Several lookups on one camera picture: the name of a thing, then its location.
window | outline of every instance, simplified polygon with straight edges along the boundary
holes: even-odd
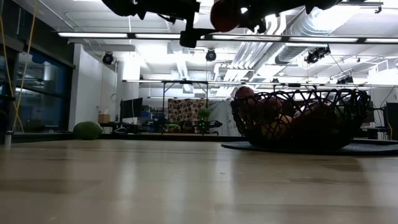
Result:
[[[23,89],[19,116],[25,132],[63,129],[64,99]]]
[[[19,116],[27,133],[63,131],[68,113],[67,69],[51,59],[32,52],[19,54],[16,98],[18,99],[25,63],[28,60],[22,89]]]
[[[21,85],[27,53],[19,54],[17,84]],[[36,53],[29,55],[24,86],[38,91],[66,95],[66,68]]]

ceiling light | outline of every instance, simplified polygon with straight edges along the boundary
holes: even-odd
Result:
[[[291,37],[289,41],[293,42],[340,42],[340,43],[354,43],[358,38],[346,37]]]
[[[241,13],[244,14],[245,12],[247,12],[248,9],[246,7],[241,8]]]
[[[180,34],[136,34],[137,39],[179,39]]]
[[[288,47],[328,47],[327,44],[312,44],[312,43],[286,43]]]
[[[188,100],[227,100],[230,98],[215,98],[215,97],[171,97],[171,96],[165,96],[165,99],[179,99],[179,100],[184,100],[184,99],[188,99]],[[163,96],[148,96],[148,99],[163,99]]]
[[[240,85],[244,82],[208,82],[209,84]]]
[[[246,83],[248,85],[272,85],[271,83]]]
[[[160,80],[123,80],[124,82],[131,82],[131,83],[161,83]]]
[[[398,43],[398,39],[382,39],[382,38],[368,38],[365,40],[365,43],[383,43],[383,44],[396,44]]]
[[[280,41],[282,37],[270,37],[264,35],[213,35],[215,40],[262,40],[262,41]]]
[[[74,38],[127,38],[127,34],[119,33],[59,32],[58,35]]]

white pillar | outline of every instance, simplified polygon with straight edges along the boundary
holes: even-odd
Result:
[[[139,84],[123,80],[139,80],[140,64],[135,57],[129,57],[118,63],[118,84],[116,89],[116,114],[120,114],[121,100],[132,100],[139,97]],[[136,122],[137,119],[124,119],[124,122]]]

fruit in basket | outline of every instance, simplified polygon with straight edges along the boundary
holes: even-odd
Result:
[[[295,102],[290,100],[280,100],[280,113],[293,117],[296,113]]]
[[[258,119],[268,121],[278,117],[278,110],[282,105],[276,97],[272,96],[259,100],[256,106],[259,116]]]
[[[279,115],[273,122],[261,126],[261,134],[267,140],[280,140],[287,136],[291,123],[290,116]]]
[[[314,102],[294,114],[292,132],[295,139],[325,139],[335,128],[336,114],[328,103]]]
[[[345,124],[345,121],[347,119],[345,114],[345,107],[344,106],[336,106],[335,108],[335,113],[336,113],[336,124],[338,127],[342,127]]]
[[[235,98],[242,98],[245,96],[254,96],[254,91],[248,86],[241,86],[235,93]]]

cable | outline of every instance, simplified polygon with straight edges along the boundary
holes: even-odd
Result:
[[[383,105],[383,103],[388,99],[388,97],[391,95],[392,91],[394,91],[394,89],[396,88],[396,85],[394,85],[394,87],[392,87],[392,90],[390,91],[390,93],[387,95],[387,97],[383,100],[383,102],[381,102],[380,107]]]
[[[341,68],[341,66],[338,64],[338,62],[336,61],[336,59],[334,58],[334,56],[332,54],[330,54],[330,56],[332,57],[332,59],[335,61],[336,65],[340,68],[341,72],[343,72],[344,75],[347,76],[346,72],[344,72],[344,70]]]
[[[382,126],[381,125],[381,116],[380,116],[380,111],[373,105],[373,108],[375,109],[375,111],[377,111],[377,114],[379,115],[379,121],[380,121],[380,123],[378,124],[379,126]]]
[[[11,96],[14,97],[14,90],[12,89],[10,70],[9,70],[9,67],[8,67],[7,48],[6,48],[6,36],[5,36],[5,34],[4,34],[4,25],[3,25],[3,22],[2,22],[3,4],[4,4],[4,1],[2,1],[1,9],[0,9],[0,26],[1,26],[2,47],[3,47],[3,51],[4,51],[4,60],[5,60],[5,63],[6,63],[6,73],[7,73],[7,77],[8,77],[8,84],[9,84]],[[12,104],[14,105],[14,109],[15,109],[15,111],[16,111],[16,119],[18,119],[19,125],[21,126],[22,133],[24,133],[24,132],[25,132],[25,131],[24,131],[24,127],[23,127],[22,121],[21,121],[21,119],[20,119],[20,117],[19,117],[19,115],[18,115],[16,102],[13,101]]]
[[[390,127],[390,140],[392,140],[392,127],[390,125],[390,122],[387,122],[387,124]]]
[[[99,96],[100,100],[99,100],[99,112],[101,112],[102,109],[102,92],[103,92],[103,87],[104,87],[104,67],[105,65],[102,65],[102,77],[101,77],[101,95]]]
[[[22,75],[22,83],[21,83],[21,92],[19,93],[19,99],[18,99],[18,104],[17,104],[17,111],[16,113],[18,114],[19,112],[19,106],[21,105],[21,99],[22,99],[22,90],[24,89],[24,82],[25,82],[25,76],[26,76],[26,70],[27,70],[27,64],[29,62],[29,54],[30,54],[30,47],[32,46],[32,38],[33,38],[33,30],[35,27],[35,21],[36,21],[36,14],[37,14],[37,6],[39,4],[39,0],[35,1],[35,7],[33,11],[33,20],[32,20],[32,28],[30,29],[30,37],[29,37],[29,43],[27,46],[27,58],[26,58],[26,63],[25,63],[25,69],[24,73]],[[17,117],[15,117],[14,124],[12,125],[13,129],[15,127],[15,123],[17,122]]]

